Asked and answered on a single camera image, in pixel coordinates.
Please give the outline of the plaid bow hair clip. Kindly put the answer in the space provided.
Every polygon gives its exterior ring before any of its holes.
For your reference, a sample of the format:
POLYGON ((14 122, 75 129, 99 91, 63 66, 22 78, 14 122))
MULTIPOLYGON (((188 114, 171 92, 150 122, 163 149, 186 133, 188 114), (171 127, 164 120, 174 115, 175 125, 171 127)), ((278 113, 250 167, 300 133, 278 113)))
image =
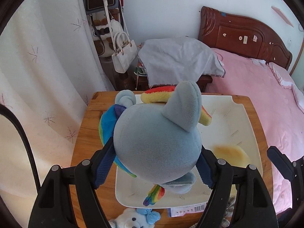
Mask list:
POLYGON ((234 205, 235 205, 235 201, 236 201, 236 197, 230 197, 225 213, 224 213, 224 217, 223 220, 221 222, 221 226, 222 228, 228 227, 230 225, 230 219, 232 218, 233 215, 233 211, 234 211, 234 205))

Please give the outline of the grey cloth cover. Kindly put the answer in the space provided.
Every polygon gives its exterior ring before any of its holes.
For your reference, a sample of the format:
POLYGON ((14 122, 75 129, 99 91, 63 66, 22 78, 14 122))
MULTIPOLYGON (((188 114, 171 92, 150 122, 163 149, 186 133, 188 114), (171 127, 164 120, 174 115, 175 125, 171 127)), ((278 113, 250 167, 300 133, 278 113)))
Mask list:
POLYGON ((150 86, 165 80, 197 82, 202 75, 224 77, 226 73, 209 46, 187 36, 146 40, 138 56, 150 86))

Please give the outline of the yellow plush toy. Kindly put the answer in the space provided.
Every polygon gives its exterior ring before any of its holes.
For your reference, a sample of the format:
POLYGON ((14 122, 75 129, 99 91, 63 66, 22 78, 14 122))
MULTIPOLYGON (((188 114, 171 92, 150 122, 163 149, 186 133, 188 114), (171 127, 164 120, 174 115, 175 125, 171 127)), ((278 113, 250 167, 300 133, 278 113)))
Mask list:
POLYGON ((221 158, 231 166, 246 168, 250 164, 250 158, 247 153, 239 146, 215 145, 212 148, 216 158, 221 158))

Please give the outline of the pink bed quilt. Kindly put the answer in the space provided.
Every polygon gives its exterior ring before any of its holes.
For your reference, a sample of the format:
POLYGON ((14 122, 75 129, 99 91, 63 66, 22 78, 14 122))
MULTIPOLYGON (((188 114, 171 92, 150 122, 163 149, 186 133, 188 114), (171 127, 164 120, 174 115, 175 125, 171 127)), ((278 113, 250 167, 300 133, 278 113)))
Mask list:
POLYGON ((245 58, 214 49, 226 73, 213 77, 207 93, 250 98, 268 146, 276 146, 290 161, 303 156, 303 112, 291 89, 282 88, 264 60, 245 58))

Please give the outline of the cow pattern plush bag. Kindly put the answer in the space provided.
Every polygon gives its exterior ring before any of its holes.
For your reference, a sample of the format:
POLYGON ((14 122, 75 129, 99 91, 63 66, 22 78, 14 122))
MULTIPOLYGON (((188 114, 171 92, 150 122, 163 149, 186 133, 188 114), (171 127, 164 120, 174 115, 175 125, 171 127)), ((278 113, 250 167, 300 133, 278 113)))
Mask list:
POLYGON ((92 14, 89 15, 89 18, 91 35, 98 56, 102 58, 112 56, 114 53, 114 47, 110 29, 112 30, 112 35, 115 36, 117 33, 123 31, 121 23, 114 18, 111 18, 109 26, 107 18, 95 20, 92 14))

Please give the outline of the white handbag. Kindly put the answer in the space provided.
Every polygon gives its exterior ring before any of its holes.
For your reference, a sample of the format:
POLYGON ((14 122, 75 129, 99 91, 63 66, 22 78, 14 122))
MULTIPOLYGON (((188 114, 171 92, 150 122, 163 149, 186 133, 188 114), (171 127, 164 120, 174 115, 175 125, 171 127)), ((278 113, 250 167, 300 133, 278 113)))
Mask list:
POLYGON ((114 53, 112 62, 114 69, 119 74, 127 72, 130 65, 138 56, 138 48, 134 40, 130 40, 129 35, 122 31, 113 37, 114 53))

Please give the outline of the wooden nightstand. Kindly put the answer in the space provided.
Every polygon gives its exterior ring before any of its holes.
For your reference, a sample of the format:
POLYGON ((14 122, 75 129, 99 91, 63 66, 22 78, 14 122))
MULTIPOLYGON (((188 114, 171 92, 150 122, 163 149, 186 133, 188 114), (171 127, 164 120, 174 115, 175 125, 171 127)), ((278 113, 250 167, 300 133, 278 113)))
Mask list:
MULTIPOLYGON (((118 74, 115 77, 116 90, 121 91, 124 89, 130 89, 131 91, 147 91, 159 86, 176 86, 178 82, 169 82, 168 80, 160 82, 160 84, 149 85, 148 78, 146 76, 137 76, 134 73, 118 74)), ((201 92, 204 92, 207 84, 212 83, 211 76, 202 75, 197 81, 197 85, 201 92)))

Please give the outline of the blue rainbow pony plush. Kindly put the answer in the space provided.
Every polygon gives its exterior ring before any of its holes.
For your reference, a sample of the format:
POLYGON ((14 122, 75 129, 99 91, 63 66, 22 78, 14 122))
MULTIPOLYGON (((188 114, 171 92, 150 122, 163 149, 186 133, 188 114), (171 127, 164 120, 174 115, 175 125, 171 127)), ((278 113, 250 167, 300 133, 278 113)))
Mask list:
POLYGON ((167 191, 191 190, 196 182, 192 169, 202 149, 197 126, 211 122, 198 85, 182 81, 142 93, 140 103, 132 91, 120 91, 101 116, 98 129, 103 144, 113 139, 117 167, 153 183, 143 201, 151 206, 167 191))

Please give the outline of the pink tissue packet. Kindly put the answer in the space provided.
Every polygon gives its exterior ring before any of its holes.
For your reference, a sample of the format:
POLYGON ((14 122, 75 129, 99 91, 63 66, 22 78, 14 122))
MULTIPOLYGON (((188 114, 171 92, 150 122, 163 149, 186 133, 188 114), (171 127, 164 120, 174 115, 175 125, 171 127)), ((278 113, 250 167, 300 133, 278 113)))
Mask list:
POLYGON ((186 214, 202 213, 207 203, 200 203, 189 206, 171 207, 167 209, 168 217, 182 217, 186 214))

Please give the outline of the dark wooden headboard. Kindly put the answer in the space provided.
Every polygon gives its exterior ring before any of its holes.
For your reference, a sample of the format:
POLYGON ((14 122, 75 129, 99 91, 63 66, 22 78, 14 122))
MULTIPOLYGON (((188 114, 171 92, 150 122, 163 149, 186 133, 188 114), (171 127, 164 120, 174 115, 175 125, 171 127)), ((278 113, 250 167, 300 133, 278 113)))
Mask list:
POLYGON ((292 53, 267 24, 203 6, 198 39, 211 48, 289 68, 292 53))

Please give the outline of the wooden table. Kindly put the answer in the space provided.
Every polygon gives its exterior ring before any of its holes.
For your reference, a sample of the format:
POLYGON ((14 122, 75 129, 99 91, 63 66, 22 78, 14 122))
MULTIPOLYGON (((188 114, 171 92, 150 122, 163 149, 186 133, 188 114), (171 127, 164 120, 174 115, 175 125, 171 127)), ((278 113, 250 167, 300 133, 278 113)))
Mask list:
MULTIPOLYGON (((101 148, 101 141, 98 132, 99 120, 102 113, 114 104, 114 98, 116 95, 116 91, 96 92, 93 95, 78 132, 72 156, 72 166, 78 165, 84 159, 90 159, 95 151, 101 148)), ((256 113, 249 97, 232 95, 232 99, 235 103, 242 104, 244 106, 250 119, 260 151, 263 180, 269 191, 269 195, 273 197, 272 164, 266 155, 268 146, 258 114, 256 113)), ((116 166, 113 165, 105 184, 96 191, 98 200, 108 220, 116 218, 125 209, 124 206, 117 202, 115 197, 115 174, 116 166)), ((156 223, 155 227, 190 227, 197 223, 201 217, 201 213, 196 213, 187 214, 182 217, 169 218, 167 216, 167 210, 160 209, 159 212, 161 213, 161 219, 156 223)))

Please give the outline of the white plastic storage bin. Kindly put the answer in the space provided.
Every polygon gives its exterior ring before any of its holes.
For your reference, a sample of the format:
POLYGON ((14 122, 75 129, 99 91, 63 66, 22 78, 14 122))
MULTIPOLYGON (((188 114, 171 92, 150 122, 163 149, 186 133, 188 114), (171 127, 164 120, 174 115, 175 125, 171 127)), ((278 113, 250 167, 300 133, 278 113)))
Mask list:
MULTIPOLYGON (((213 146, 237 145, 250 158, 250 163, 263 173, 258 143, 245 107, 233 101, 228 95, 203 95, 202 105, 212 116, 211 125, 199 124, 201 141, 206 149, 213 146)), ((197 180, 186 194, 167 191, 153 208, 171 208, 206 203, 211 190, 205 185, 196 168, 192 169, 197 180)), ((139 177, 133 178, 120 168, 116 170, 115 197, 126 207, 143 208, 143 201, 153 184, 139 177)))

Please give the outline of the pink pillow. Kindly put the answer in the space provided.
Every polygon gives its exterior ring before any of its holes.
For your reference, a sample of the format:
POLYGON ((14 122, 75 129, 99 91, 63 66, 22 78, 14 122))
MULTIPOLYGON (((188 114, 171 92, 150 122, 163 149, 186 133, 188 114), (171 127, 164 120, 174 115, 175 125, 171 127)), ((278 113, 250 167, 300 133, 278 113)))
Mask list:
POLYGON ((297 106, 304 112, 304 96, 301 90, 296 86, 295 82, 283 67, 280 67, 276 63, 270 62, 268 64, 278 84, 284 89, 291 89, 296 101, 297 106))

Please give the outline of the white bear plush blue bow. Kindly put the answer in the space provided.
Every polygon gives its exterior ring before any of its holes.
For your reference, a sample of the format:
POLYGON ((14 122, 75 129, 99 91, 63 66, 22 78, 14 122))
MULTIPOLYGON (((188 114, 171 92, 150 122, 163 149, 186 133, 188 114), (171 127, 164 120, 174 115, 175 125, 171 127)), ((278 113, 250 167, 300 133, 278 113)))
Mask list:
POLYGON ((109 220, 115 228, 152 228, 161 215, 151 208, 126 208, 117 218, 109 220))

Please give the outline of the white floral curtain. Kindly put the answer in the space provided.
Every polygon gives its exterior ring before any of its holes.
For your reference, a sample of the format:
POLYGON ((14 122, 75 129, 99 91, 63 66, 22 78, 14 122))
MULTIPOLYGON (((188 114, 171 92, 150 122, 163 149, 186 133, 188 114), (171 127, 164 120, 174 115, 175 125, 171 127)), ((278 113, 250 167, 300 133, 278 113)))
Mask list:
POLYGON ((39 179, 67 167, 90 99, 113 86, 82 0, 24 0, 1 34, 1 104, 21 122, 39 179))

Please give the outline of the pink wall shelf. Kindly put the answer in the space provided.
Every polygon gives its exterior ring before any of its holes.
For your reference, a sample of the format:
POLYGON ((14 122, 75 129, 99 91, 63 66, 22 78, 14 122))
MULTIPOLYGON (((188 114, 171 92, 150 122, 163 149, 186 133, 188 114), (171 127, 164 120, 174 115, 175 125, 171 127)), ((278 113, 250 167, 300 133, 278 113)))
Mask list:
POLYGON ((274 12, 276 12, 289 26, 294 27, 294 25, 292 24, 292 22, 289 20, 289 18, 282 12, 281 9, 275 7, 275 6, 271 6, 271 8, 274 10, 274 12))

